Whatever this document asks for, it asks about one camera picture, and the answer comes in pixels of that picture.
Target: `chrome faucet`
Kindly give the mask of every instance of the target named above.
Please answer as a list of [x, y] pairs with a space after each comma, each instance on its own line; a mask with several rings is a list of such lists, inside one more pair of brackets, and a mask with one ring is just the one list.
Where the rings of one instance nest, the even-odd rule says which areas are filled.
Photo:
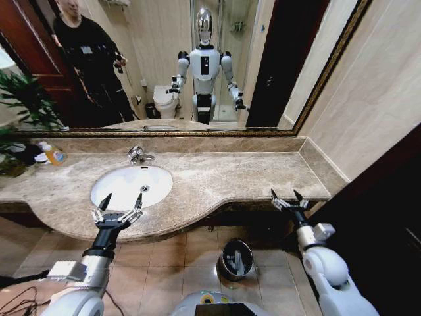
[[155, 159], [154, 156], [146, 154], [143, 149], [139, 146], [135, 146], [129, 150], [127, 156], [130, 158], [130, 164], [135, 165], [142, 161], [152, 161]]

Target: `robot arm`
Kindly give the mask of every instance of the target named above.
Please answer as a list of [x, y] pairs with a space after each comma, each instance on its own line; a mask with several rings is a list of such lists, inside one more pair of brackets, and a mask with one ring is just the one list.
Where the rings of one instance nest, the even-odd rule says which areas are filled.
[[299, 203], [278, 199], [272, 190], [272, 204], [291, 216], [297, 231], [303, 266], [313, 279], [319, 294], [319, 304], [324, 316], [378, 316], [373, 305], [358, 291], [349, 275], [346, 262], [325, 241], [335, 233], [331, 224], [311, 227], [304, 211], [308, 201], [294, 190]]
[[171, 89], [166, 93], [181, 93], [181, 90], [187, 80], [187, 70], [189, 68], [190, 58], [187, 52], [181, 51], [178, 53], [178, 75], [172, 77]]
[[118, 234], [142, 215], [142, 193], [131, 211], [102, 214], [110, 199], [111, 194], [92, 210], [99, 232], [92, 246], [83, 253], [82, 262], [58, 261], [50, 270], [47, 277], [51, 280], [71, 282], [65, 290], [51, 296], [49, 307], [41, 316], [103, 315], [102, 297], [109, 281], [109, 266], [114, 258]]
[[222, 71], [224, 72], [225, 79], [228, 84], [228, 91], [230, 92], [230, 96], [232, 101], [235, 103], [235, 110], [238, 111], [239, 109], [245, 109], [243, 104], [243, 92], [238, 89], [237, 84], [232, 81], [234, 78], [232, 74], [232, 59], [231, 54], [229, 51], [221, 54], [221, 67]]

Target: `man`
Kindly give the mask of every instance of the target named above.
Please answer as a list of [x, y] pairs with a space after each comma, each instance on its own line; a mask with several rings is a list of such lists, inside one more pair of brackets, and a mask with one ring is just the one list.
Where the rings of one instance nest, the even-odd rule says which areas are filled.
[[102, 109], [103, 125], [134, 120], [127, 95], [113, 66], [125, 66], [127, 59], [96, 22], [82, 16], [78, 0], [56, 0], [60, 18], [54, 21], [53, 38], [61, 46], [80, 76], [88, 99]]

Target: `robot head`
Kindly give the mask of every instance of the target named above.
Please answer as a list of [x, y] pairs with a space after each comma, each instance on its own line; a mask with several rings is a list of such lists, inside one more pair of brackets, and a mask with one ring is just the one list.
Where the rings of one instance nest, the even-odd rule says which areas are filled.
[[199, 33], [199, 41], [203, 46], [211, 43], [212, 37], [212, 13], [206, 8], [201, 8], [196, 17], [197, 32]]

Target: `mirror frame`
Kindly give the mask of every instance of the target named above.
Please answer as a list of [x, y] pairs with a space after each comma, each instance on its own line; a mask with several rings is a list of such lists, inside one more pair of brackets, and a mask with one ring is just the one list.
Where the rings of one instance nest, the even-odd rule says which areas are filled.
[[163, 132], [145, 132], [135, 130], [117, 130], [106, 128], [71, 128], [70, 131], [16, 131], [11, 136], [23, 138], [127, 138], [127, 137], [281, 137], [297, 136], [306, 118], [317, 102], [324, 86], [328, 82], [332, 72], [339, 62], [343, 52], [347, 48], [355, 30], [358, 28], [364, 13], [371, 4], [372, 0], [359, 0], [355, 5], [341, 35], [339, 36], [334, 49], [330, 53], [326, 64], [316, 84], [314, 85], [301, 113], [295, 122], [292, 130], [278, 130], [277, 128], [245, 128], [244, 130], [206, 130], [206, 131], [163, 131]]

